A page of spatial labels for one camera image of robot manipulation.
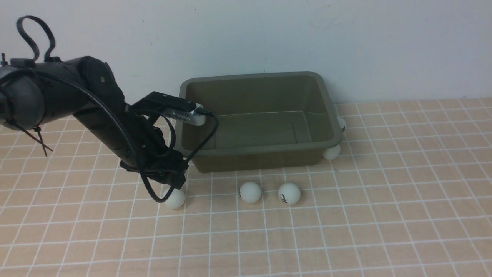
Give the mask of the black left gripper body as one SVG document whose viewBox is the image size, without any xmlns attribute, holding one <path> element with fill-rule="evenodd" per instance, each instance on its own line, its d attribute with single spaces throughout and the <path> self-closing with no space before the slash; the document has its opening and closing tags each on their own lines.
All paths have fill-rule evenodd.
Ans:
<svg viewBox="0 0 492 277">
<path fill-rule="evenodd" d="M 136 115 L 128 121 L 122 121 L 122 124 L 130 135 L 142 163 L 141 171 L 146 177 L 160 184 L 181 189 L 186 182 L 185 173 L 188 165 L 183 159 L 183 154 L 174 149 L 176 133 L 171 121 L 164 118 L 171 137 L 167 145 L 161 129 L 153 126 L 157 117 Z"/>
</svg>

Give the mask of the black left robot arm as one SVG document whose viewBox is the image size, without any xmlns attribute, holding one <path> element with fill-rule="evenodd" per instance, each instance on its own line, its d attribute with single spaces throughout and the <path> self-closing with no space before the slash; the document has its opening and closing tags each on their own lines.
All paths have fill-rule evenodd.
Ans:
<svg viewBox="0 0 492 277">
<path fill-rule="evenodd" d="M 74 116 L 121 160 L 127 171 L 180 189 L 188 164 L 165 143 L 158 117 L 182 119 L 195 104 L 152 92 L 133 105 L 106 62 L 85 56 L 35 64 L 13 58 L 1 67 L 1 124 L 11 130 L 40 132 L 41 125 Z"/>
</svg>

